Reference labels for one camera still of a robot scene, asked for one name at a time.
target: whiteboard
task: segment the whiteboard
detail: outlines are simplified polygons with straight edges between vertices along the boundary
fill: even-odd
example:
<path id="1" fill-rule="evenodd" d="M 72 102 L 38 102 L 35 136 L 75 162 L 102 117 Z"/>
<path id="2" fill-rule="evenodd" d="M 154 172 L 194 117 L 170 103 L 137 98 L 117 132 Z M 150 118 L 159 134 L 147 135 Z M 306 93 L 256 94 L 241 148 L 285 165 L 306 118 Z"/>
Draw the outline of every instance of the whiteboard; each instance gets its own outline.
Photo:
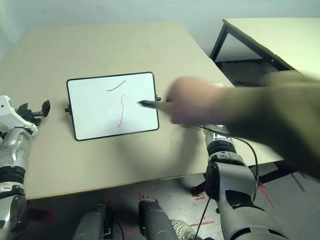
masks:
<path id="1" fill-rule="evenodd" d="M 156 99 L 152 72 L 69 79 L 66 86 L 78 141 L 159 128 L 158 111 L 137 103 Z"/>

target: marker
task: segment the marker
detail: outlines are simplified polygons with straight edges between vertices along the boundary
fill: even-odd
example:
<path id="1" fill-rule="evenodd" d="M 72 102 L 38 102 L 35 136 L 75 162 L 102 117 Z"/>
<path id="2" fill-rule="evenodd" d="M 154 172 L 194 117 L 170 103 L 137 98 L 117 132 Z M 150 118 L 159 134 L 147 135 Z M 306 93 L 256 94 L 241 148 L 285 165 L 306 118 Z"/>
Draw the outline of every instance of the marker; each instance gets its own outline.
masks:
<path id="1" fill-rule="evenodd" d="M 156 109 L 157 105 L 159 104 L 158 101 L 149 101 L 149 100 L 142 100 L 142 101 L 138 101 L 137 103 L 141 104 L 143 107 L 151 108 L 151 109 Z"/>

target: red tape mark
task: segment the red tape mark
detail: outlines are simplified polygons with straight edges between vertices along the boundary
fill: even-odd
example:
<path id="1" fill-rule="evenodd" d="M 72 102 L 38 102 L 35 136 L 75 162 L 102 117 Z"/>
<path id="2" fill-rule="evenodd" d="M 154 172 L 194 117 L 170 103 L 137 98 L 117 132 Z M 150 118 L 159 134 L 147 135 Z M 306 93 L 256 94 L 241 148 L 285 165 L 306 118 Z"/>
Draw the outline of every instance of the red tape mark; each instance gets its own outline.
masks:
<path id="1" fill-rule="evenodd" d="M 271 202 L 270 198 L 268 197 L 268 195 L 266 194 L 266 192 L 265 192 L 265 190 L 264 190 L 265 188 L 266 188 L 266 186 L 264 186 L 264 185 L 261 185 L 261 186 L 258 186 L 258 187 L 257 187 L 257 189 L 260 189 L 260 190 L 261 190 L 261 192 L 262 192 L 263 195 L 265 196 L 266 200 L 269 202 L 269 204 L 271 205 L 271 207 L 274 209 L 275 207 L 274 207 L 274 205 L 272 204 L 272 202 Z"/>
<path id="2" fill-rule="evenodd" d="M 125 232 L 124 235 L 126 237 L 128 237 L 128 236 L 132 236 L 132 235 L 139 234 L 139 233 L 140 233 L 140 231 L 130 231 L 130 232 Z"/>
<path id="3" fill-rule="evenodd" d="M 192 196 L 193 200 L 202 200 L 205 199 L 205 195 L 201 195 L 201 196 Z"/>
<path id="4" fill-rule="evenodd" d="M 207 225 L 207 224 L 214 224 L 214 223 L 216 223 L 216 221 L 206 221 L 206 222 L 201 223 L 201 226 Z M 195 224 L 190 225 L 190 227 L 196 227 L 196 226 L 199 226 L 199 223 L 195 223 Z"/>
<path id="5" fill-rule="evenodd" d="M 54 222 L 54 217 L 55 217 L 55 210 L 54 209 L 50 209 L 49 213 L 50 213 L 50 219 L 47 222 L 41 222 L 39 225 L 42 227 L 46 227 L 46 226 L 50 226 L 53 224 Z"/>

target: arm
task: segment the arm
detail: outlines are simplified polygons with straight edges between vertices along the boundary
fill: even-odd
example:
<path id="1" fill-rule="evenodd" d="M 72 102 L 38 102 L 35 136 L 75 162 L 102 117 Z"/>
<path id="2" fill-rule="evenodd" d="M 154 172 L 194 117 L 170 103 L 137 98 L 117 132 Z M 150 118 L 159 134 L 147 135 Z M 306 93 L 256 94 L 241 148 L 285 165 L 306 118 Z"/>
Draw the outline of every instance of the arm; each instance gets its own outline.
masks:
<path id="1" fill-rule="evenodd" d="M 226 125 L 232 136 L 268 145 L 320 179 L 320 81 L 293 71 L 266 80 L 266 87 L 214 88 L 179 79 L 159 108 L 174 123 Z"/>

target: black whiteboard frame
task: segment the black whiteboard frame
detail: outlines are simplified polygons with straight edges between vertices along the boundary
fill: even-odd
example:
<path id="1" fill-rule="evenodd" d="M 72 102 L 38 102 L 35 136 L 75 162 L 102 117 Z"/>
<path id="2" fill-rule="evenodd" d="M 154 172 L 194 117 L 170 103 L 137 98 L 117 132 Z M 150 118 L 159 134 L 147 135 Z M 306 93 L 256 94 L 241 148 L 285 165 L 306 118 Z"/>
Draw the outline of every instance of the black whiteboard frame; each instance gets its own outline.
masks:
<path id="1" fill-rule="evenodd" d="M 81 77 L 81 78 L 72 78 L 68 79 L 66 81 L 66 90 L 68 93 L 68 100 L 69 100 L 69 113 L 71 115 L 72 119 L 72 128 L 73 128 L 73 134 L 75 140 L 78 142 L 86 141 L 86 140 L 92 140 L 92 139 L 102 139 L 102 138 L 109 138 L 109 137 L 115 137 L 115 136 L 121 136 L 121 135 L 129 135 L 129 134 L 137 134 L 137 133 L 145 133 L 145 132 L 151 132 L 151 131 L 156 131 L 159 129 L 160 124 L 159 124 L 159 115 L 158 115 L 158 110 L 156 109 L 156 120 L 158 127 L 155 129 L 149 129 L 149 130 L 144 130 L 144 131 L 133 131 L 133 132 L 126 132 L 126 133 L 121 133 L 121 134 L 114 134 L 114 135 L 108 135 L 108 136 L 98 136 L 98 137 L 92 137 L 92 138 L 86 138 L 86 139 L 77 139 L 76 137 L 76 129 L 75 129 L 75 123 L 74 123 L 74 115 L 72 112 L 72 105 L 71 105 L 71 99 L 70 99 L 70 94 L 69 94 L 69 86 L 68 83 L 70 81 L 78 81 L 78 80 L 84 80 L 84 79 L 99 79 L 99 78 L 106 78 L 106 77 L 118 77 L 118 76 L 126 76 L 126 75 L 137 75 L 137 74 L 152 74 L 152 80 L 153 80 L 153 90 L 154 90 L 154 100 L 157 101 L 157 94 L 156 94 L 156 83 L 155 83 L 155 76 L 151 71 L 144 71 L 144 72 L 135 72 L 135 73 L 126 73 L 126 74 L 117 74 L 117 75 L 106 75 L 106 76 L 91 76 L 91 77 Z"/>

